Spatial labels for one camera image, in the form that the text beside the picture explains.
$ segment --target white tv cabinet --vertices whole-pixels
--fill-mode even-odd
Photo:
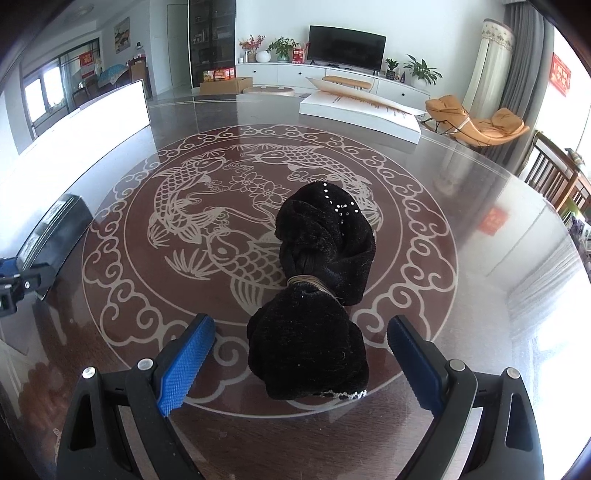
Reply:
[[[297,93],[316,91],[316,88],[306,77],[322,79],[327,75],[369,82],[372,85],[371,93],[420,110],[425,110],[425,102],[430,99],[427,92],[417,90],[405,83],[351,70],[295,63],[240,63],[236,65],[236,76],[252,77],[253,85],[291,87]]]

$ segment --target flat screen tv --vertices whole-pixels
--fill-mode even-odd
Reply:
[[[335,27],[310,27],[309,60],[343,63],[380,71],[386,37]]]

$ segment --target folded black garment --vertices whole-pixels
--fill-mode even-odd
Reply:
[[[276,225],[289,281],[248,323],[251,371],[276,400],[362,397],[365,345],[343,306],[363,297],[375,253],[371,226],[349,194],[324,182],[287,199]]]

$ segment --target glossy brown table surface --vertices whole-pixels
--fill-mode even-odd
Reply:
[[[426,131],[415,146],[303,117],[298,101],[153,102],[151,126],[85,174],[97,179],[81,192],[93,225],[46,300],[27,297],[0,322],[0,400],[36,468],[54,475],[84,367],[114,371],[154,356],[206,312],[216,343],[171,418],[208,478],[395,478],[431,422],[385,345],[388,319],[404,313],[448,358],[520,370],[546,478],[560,478],[591,434],[591,286],[560,218],[456,143]],[[274,217],[314,180],[349,191],[376,236],[367,291],[350,310],[371,370],[358,401],[272,401],[246,363],[248,319],[285,285]],[[124,416],[144,476],[155,478]],[[475,410],[449,478],[478,418]]]

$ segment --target white vase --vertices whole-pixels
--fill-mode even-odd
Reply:
[[[268,61],[271,61],[271,54],[266,50],[262,50],[256,54],[256,61],[258,63],[267,63]]]
[[[429,83],[425,79],[413,77],[413,87],[417,90],[429,90]]]

